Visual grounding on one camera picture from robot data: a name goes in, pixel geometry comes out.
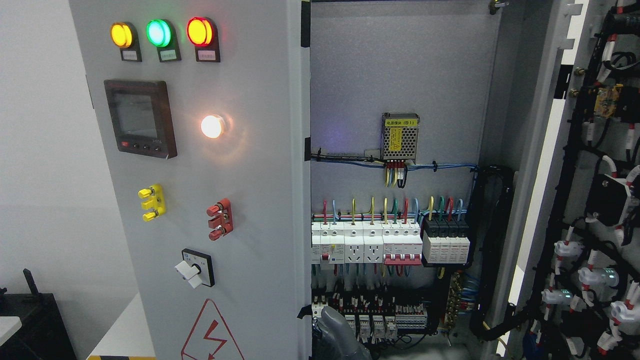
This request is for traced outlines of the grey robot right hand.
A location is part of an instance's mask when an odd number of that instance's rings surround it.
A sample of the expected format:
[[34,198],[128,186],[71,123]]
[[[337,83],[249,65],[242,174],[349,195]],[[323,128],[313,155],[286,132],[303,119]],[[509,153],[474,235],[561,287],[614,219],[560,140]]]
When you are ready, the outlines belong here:
[[311,357],[314,360],[371,360],[346,318],[330,306],[313,319]]

